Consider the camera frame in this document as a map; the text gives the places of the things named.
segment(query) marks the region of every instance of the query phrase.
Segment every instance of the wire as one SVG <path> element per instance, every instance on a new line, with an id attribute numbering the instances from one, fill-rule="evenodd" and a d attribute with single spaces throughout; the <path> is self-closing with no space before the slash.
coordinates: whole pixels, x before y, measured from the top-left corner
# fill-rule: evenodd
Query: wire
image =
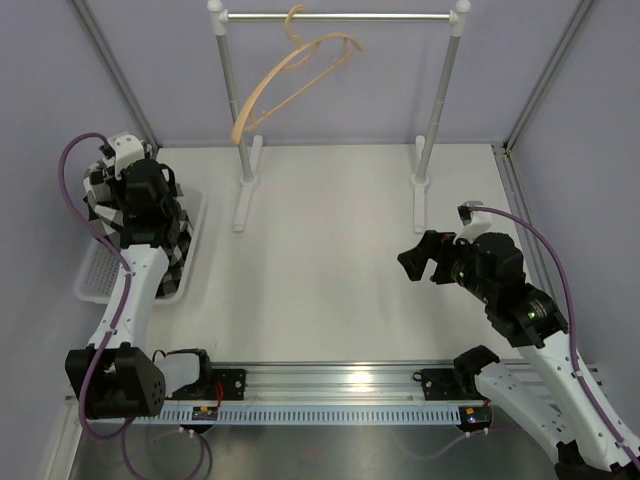
<path id="1" fill-rule="evenodd" d="M 540 240 L 540 242 L 545 246 L 545 248 L 551 255 L 551 258 L 553 258 L 553 262 L 556 264 L 556 268 L 558 269 L 558 273 L 560 274 L 560 281 L 562 282 L 562 289 L 564 290 L 564 296 L 567 302 L 567 311 L 569 314 L 569 356 L 571 359 L 571 367 L 574 370 L 574 374 L 575 372 L 579 372 L 581 368 L 580 368 L 580 363 L 578 359 L 578 337 L 576 333 L 576 320 L 575 320 L 575 311 L 573 308 L 573 298 L 571 296 L 571 290 L 569 289 L 569 280 L 567 278 L 567 273 L 562 265 L 562 262 L 560 261 L 560 257 L 558 256 L 558 253 L 555 251 L 551 243 L 544 237 L 544 235 L 542 235 L 542 233 L 540 233 L 531 223 L 527 222 L 526 220 L 523 220 L 520 217 L 516 217 L 511 213 L 507 213 L 502 210 L 498 210 L 496 208 L 484 207 L 484 206 L 475 206 L 475 205 L 470 206 L 469 210 L 471 210 L 472 212 L 475 211 L 475 212 L 492 213 L 494 215 L 499 215 L 501 217 L 508 218 L 516 222 L 517 224 L 522 225 L 524 228 L 526 228 L 531 233 L 533 233 L 535 237 L 538 240 Z M 631 459 L 631 462 L 633 463 L 633 465 L 638 469 L 638 471 L 640 471 L 640 460 L 638 460 L 633 450 L 631 450 L 631 448 L 629 448 L 629 446 L 625 444 L 624 437 L 618 432 L 616 427 L 613 425 L 613 422 L 611 421 L 607 413 L 604 411 L 604 409 L 598 402 L 598 399 L 595 397 L 595 395 L 589 388 L 587 381 L 581 375 L 576 375 L 576 378 L 578 379 L 578 383 L 580 384 L 582 391 L 584 392 L 586 397 L 589 399 L 589 403 L 591 403 L 591 405 L 593 406 L 594 410 L 596 411 L 596 413 L 598 414 L 602 422 L 605 424 L 609 432 L 611 432 L 611 435 L 613 435 L 618 445 L 624 450 L 627 456 Z"/>
<path id="2" fill-rule="evenodd" d="M 113 331 L 115 331 L 115 328 L 118 325 L 118 321 L 120 320 L 120 316 L 122 315 L 122 311 L 124 310 L 124 306 L 127 303 L 127 298 L 129 297 L 129 291 L 131 290 L 131 268 L 127 263 L 127 260 L 122 256 L 122 254 L 118 251 L 118 249 L 114 247 L 111 244 L 111 242 L 109 242 L 107 239 L 103 238 L 100 235 L 100 233 L 95 228 L 93 228 L 93 226 L 91 225 L 91 223 L 89 223 L 89 221 L 85 220 L 85 218 L 82 216 L 80 211 L 73 204 L 73 201 L 71 200 L 69 191 L 67 189 L 67 185 L 64 177 L 64 167 L 65 167 L 65 164 L 67 163 L 67 158 L 69 157 L 69 153 L 71 153 L 71 150 L 73 149 L 73 147 L 75 147 L 78 143 L 89 138 L 97 138 L 101 140 L 106 147 L 109 146 L 107 137 L 96 132 L 85 133 L 71 140 L 69 144 L 62 151 L 62 154 L 60 155 L 60 161 L 58 162 L 58 185 L 60 187 L 60 193 L 62 194 L 62 199 L 64 200 L 64 203 L 66 204 L 67 208 L 71 211 L 73 215 L 75 215 L 78 221 L 87 230 L 89 230 L 89 233 L 91 233 L 93 238 L 95 238 L 102 245 L 104 245 L 118 259 L 118 262 L 120 263 L 120 265 L 122 265 L 122 268 L 124 268 L 125 272 L 128 273 L 128 275 L 125 276 L 124 289 L 122 291 L 122 296 L 120 297 L 120 302 L 118 303 L 116 312 L 113 315 L 113 319 L 111 320 L 111 323 L 109 324 L 110 330 L 104 334 L 104 337 L 100 342 L 98 349 L 95 351 L 93 358 L 89 363 L 89 367 L 87 368 L 87 373 L 85 374 L 84 379 L 82 380 L 82 386 L 80 387 L 80 395 L 78 398 L 78 417 L 80 420 L 80 425 L 82 425 L 82 429 L 87 433 L 87 435 L 89 435 L 94 440 L 108 440 L 110 438 L 115 438 L 119 433 L 123 432 L 133 420 L 132 419 L 126 420 L 125 423 L 118 430 L 108 435 L 101 435 L 94 432 L 89 426 L 89 422 L 87 421 L 87 414 L 86 414 L 87 391 L 89 389 L 89 383 L 91 381 L 91 378 L 93 377 L 94 372 L 96 371 L 96 368 L 98 366 L 98 362 L 100 361 L 102 353 L 107 348 L 109 339 L 113 335 Z"/>
<path id="3" fill-rule="evenodd" d="M 122 435 L 120 435 L 120 451 L 122 452 L 122 458 L 124 459 L 124 464 L 127 467 L 127 470 L 129 471 L 129 473 L 137 480 L 149 480 L 147 479 L 147 477 L 143 477 L 142 475 L 140 475 L 134 468 L 133 464 L 131 463 L 131 457 L 129 457 L 129 454 L 127 452 L 127 430 L 129 429 L 129 426 L 130 424 L 126 424 L 124 429 L 122 430 Z M 186 430 L 180 427 L 179 430 L 176 430 L 170 433 L 179 434 L 183 432 L 186 432 Z M 159 435 L 159 438 L 168 437 L 170 433 L 165 432 L 164 434 Z M 207 442 L 205 441 L 204 438 L 202 438 L 202 435 L 200 435 L 197 432 L 194 432 L 193 430 L 189 430 L 189 436 L 194 436 L 198 440 L 198 443 L 200 444 L 200 458 L 198 458 L 198 463 L 196 464 L 194 469 L 191 471 L 191 473 L 189 473 L 189 475 L 187 475 L 184 478 L 184 480 L 192 480 L 193 478 L 195 478 L 195 476 L 198 474 L 198 472 L 202 468 L 202 464 L 204 463 L 205 452 L 210 450 L 207 448 Z"/>
<path id="4" fill-rule="evenodd" d="M 461 436 L 451 440 L 449 443 L 447 443 L 444 447 L 442 447 L 437 452 L 429 454 L 429 455 L 418 455 L 416 453 L 413 453 L 409 449 L 407 449 L 403 445 L 403 443 L 400 441 L 400 439 L 396 436 L 395 432 L 393 432 L 393 429 L 391 429 L 391 436 L 394 438 L 394 440 L 398 444 L 398 446 L 404 451 L 404 453 L 407 456 L 411 457 L 413 460 L 418 460 L 418 461 L 421 461 L 421 462 L 432 462 L 434 460 L 438 460 L 440 457 L 444 456 L 453 447 L 458 445 L 463 440 L 467 440 L 468 438 L 479 437 L 481 435 L 488 435 L 489 433 L 509 432 L 509 431 L 514 431 L 514 430 L 517 430 L 517 429 L 518 429 L 518 427 L 516 427 L 516 426 L 494 427 L 494 428 L 490 428 L 487 433 L 485 433 L 484 430 L 479 430 L 477 432 L 473 432 L 473 433 L 469 434 L 469 436 L 461 435 Z"/>

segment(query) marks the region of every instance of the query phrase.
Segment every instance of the black bracket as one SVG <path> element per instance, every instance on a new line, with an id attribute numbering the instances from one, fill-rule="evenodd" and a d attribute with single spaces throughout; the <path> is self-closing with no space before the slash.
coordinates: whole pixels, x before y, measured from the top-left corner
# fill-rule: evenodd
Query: black bracket
<path id="1" fill-rule="evenodd" d="M 223 402 L 243 401 L 247 371 L 242 368 L 216 368 L 215 364 L 211 364 L 211 368 L 211 382 L 207 382 L 206 385 L 196 382 L 182 387 L 174 392 L 171 400 L 217 401 L 216 385 L 220 383 L 223 389 Z"/>
<path id="2" fill-rule="evenodd" d="M 413 374 L 413 380 L 420 382 L 425 400 L 486 400 L 475 390 L 465 389 L 453 368 L 423 368 Z"/>
<path id="3" fill-rule="evenodd" d="M 484 430 L 491 426 L 493 422 L 493 410 L 490 406 L 483 407 L 460 407 L 460 425 L 458 429 L 467 433 Z"/>

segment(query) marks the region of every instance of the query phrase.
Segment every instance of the lavender wall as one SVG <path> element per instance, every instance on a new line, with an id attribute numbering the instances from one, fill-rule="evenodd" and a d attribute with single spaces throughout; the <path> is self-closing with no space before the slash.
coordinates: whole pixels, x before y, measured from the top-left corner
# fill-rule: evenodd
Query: lavender wall
<path id="1" fill-rule="evenodd" d="M 166 145 L 229 143 L 231 120 L 206 0 L 91 0 L 149 120 Z M 455 0 L 309 0 L 310 11 L 446 12 Z M 503 140 L 577 1 L 472 0 L 440 142 Z M 233 11 L 287 11 L 291 0 L 228 0 Z M 364 52 L 264 125 L 274 143 L 405 142 L 424 133 L 449 36 L 446 24 L 324 24 Z M 293 49 L 281 24 L 233 24 L 229 42 L 243 102 Z M 291 72 L 265 92 L 268 109 L 322 70 Z"/>
<path id="2" fill-rule="evenodd" d="M 639 20 L 637 0 L 598 4 L 514 153 L 568 270 L 583 353 L 636 433 Z"/>
<path id="3" fill-rule="evenodd" d="M 59 434 L 66 351 L 86 342 L 100 311 L 72 298 L 88 238 L 60 199 L 57 160 L 79 133 L 132 124 L 62 0 L 2 2 L 0 70 L 0 465 L 3 478 L 32 479 Z M 71 159 L 75 198 L 96 147 Z"/>

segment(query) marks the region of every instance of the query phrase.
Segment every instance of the plastic basket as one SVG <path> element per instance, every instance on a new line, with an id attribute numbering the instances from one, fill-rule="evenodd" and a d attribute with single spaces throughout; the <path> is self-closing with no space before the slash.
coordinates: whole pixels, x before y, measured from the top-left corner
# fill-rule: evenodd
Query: plastic basket
<path id="1" fill-rule="evenodd" d="M 182 298 L 189 280 L 191 263 L 195 257 L 195 249 L 200 236 L 200 227 L 204 218 L 205 198 L 197 190 L 183 185 L 187 213 L 193 225 L 193 237 L 189 244 L 187 260 L 182 270 L 182 278 L 178 291 L 170 297 L 156 298 L 156 305 L 168 305 Z M 73 287 L 73 293 L 78 300 L 106 305 L 113 291 L 118 276 L 118 260 L 97 240 L 93 240 L 82 261 L 80 272 Z"/>

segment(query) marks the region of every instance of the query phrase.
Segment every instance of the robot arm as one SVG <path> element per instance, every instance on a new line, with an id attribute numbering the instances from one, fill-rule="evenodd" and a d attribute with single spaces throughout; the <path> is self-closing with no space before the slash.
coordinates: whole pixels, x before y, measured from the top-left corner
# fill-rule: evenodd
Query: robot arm
<path id="1" fill-rule="evenodd" d="M 167 182 L 163 166 L 145 152 L 137 138 L 123 134 L 110 143 L 114 151 L 105 155 L 115 156 L 113 171 L 100 172 L 106 176 L 93 180 L 109 186 L 122 212 L 119 246 L 131 272 L 120 266 L 98 328 L 87 348 L 69 352 L 65 370 L 76 397 L 80 398 L 89 363 L 105 333 L 111 331 L 110 323 L 121 301 L 125 279 L 131 275 L 120 321 L 90 379 L 85 410 L 87 417 L 94 419 L 155 416 L 160 413 L 165 397 L 186 385 L 209 380 L 211 366 L 202 350 L 169 352 L 157 363 L 145 354 L 145 333 L 158 286 L 169 266 L 167 252 L 178 240 L 181 207 L 175 200 L 171 177 Z"/>
<path id="2" fill-rule="evenodd" d="M 454 362 L 454 368 L 458 364 L 467 369 L 458 378 L 473 383 L 463 387 L 475 389 L 516 420 L 556 464 L 561 480 L 640 478 L 623 448 L 637 454 L 640 439 L 615 413 L 580 356 L 580 369 L 574 372 L 567 322 L 551 297 L 526 283 L 522 252 L 508 235 L 484 233 L 490 226 L 486 213 L 466 206 L 460 213 L 465 223 L 460 234 L 427 231 L 398 261 L 417 281 L 432 259 L 437 263 L 434 283 L 457 283 L 482 301 L 492 326 L 535 368 L 560 412 L 511 376 L 484 347 L 478 348 L 486 355 L 474 349 Z M 625 439 L 624 445 L 607 428 L 578 376 Z"/>

